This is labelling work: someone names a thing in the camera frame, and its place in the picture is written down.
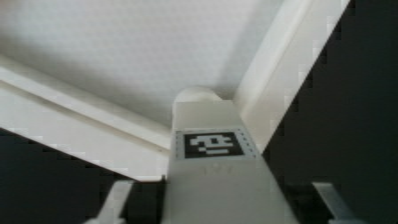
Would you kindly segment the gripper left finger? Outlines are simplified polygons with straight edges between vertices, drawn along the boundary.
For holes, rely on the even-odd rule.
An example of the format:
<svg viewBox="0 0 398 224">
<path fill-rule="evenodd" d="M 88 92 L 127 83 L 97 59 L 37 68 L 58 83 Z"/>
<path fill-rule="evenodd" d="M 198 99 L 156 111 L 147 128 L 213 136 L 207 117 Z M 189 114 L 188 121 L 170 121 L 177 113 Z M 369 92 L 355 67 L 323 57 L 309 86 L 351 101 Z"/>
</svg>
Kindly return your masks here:
<svg viewBox="0 0 398 224">
<path fill-rule="evenodd" d="M 117 180 L 85 224 L 159 224 L 165 182 Z"/>
</svg>

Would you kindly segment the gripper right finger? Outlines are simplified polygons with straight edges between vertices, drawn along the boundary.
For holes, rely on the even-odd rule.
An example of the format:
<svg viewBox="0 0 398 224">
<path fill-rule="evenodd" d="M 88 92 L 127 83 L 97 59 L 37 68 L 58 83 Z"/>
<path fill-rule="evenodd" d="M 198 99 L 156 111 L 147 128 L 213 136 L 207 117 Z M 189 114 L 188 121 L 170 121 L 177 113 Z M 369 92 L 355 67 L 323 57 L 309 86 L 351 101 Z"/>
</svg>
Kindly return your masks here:
<svg viewBox="0 0 398 224">
<path fill-rule="evenodd" d="M 330 182 L 289 184 L 284 194 L 300 224 L 362 224 Z"/>
</svg>

